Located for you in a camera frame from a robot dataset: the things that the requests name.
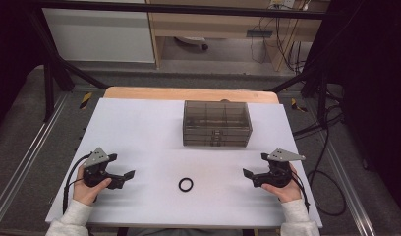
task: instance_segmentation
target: hand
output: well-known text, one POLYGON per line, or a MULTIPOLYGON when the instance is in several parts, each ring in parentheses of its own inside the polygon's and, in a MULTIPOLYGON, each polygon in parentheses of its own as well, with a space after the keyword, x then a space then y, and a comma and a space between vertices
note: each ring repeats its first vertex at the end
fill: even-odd
MULTIPOLYGON (((84 177, 84 167, 81 165, 78 169, 78 178, 77 179, 82 179, 84 177)), ((74 193, 73 193, 73 199, 83 203, 85 205, 91 206, 92 203, 95 201, 96 196, 103 190, 105 189, 109 183, 111 183, 111 178, 104 179, 102 182, 100 182, 98 185, 95 187, 88 187, 85 183, 84 180, 80 180, 75 183, 75 188, 74 188, 74 193)))
MULTIPOLYGON (((292 168, 292 171, 296 174, 297 171, 292 164, 290 164, 290 167, 292 168)), ((291 180, 289 184, 287 184, 283 188, 277 188, 269 184, 262 184, 261 187, 277 196, 281 203, 287 203, 302 198, 301 190, 293 180, 291 180)))

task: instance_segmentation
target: white sleeve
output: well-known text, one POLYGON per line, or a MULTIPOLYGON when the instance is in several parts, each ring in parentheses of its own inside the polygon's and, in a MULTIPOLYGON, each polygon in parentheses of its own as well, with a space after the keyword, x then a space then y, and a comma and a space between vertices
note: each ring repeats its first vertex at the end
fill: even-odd
POLYGON ((281 236, 316 236, 319 229, 316 222, 309 219, 303 200, 281 204, 286 222, 281 225, 281 236))
POLYGON ((78 235, 88 236, 85 227, 89 220, 93 206, 84 205, 72 200, 65 214, 60 219, 54 219, 46 233, 46 236, 78 235))

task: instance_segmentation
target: clear plastic storage box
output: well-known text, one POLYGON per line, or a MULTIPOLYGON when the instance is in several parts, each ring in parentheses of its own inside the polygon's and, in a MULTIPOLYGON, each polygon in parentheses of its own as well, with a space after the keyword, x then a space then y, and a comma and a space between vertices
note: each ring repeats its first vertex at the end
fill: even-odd
POLYGON ((245 102, 185 101, 184 146, 246 147, 252 131, 245 102))

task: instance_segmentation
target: black frame bar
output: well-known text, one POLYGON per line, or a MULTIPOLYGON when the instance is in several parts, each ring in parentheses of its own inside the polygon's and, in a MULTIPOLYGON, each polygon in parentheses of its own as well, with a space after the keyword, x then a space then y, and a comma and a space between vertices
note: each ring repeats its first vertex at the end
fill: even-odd
POLYGON ((298 10, 266 10, 254 8, 211 7, 194 5, 170 4, 142 4, 142 3, 115 3, 115 2, 84 2, 59 0, 31 0, 35 7, 51 9, 112 11, 112 12, 147 12, 147 13, 174 13, 197 14, 239 17, 269 17, 310 20, 337 20, 344 17, 338 13, 308 12, 298 10))

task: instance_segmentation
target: black cable bundle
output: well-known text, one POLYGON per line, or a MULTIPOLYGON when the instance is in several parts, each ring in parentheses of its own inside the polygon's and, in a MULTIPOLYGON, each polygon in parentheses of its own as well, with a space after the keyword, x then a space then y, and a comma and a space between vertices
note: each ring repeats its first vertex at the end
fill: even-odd
POLYGON ((83 160, 88 159, 90 157, 90 155, 92 154, 92 152, 88 155, 84 155, 83 157, 81 157, 76 163, 75 165, 72 167, 71 172, 69 173, 68 179, 66 180, 66 185, 65 185, 65 189, 63 192, 63 213, 66 212, 66 209, 68 208, 68 199, 69 199, 69 188, 72 184, 74 184, 75 182, 82 180, 75 180, 74 182, 70 183, 70 180, 72 178, 73 172, 75 171, 75 169, 78 167, 79 163, 81 163, 83 160))

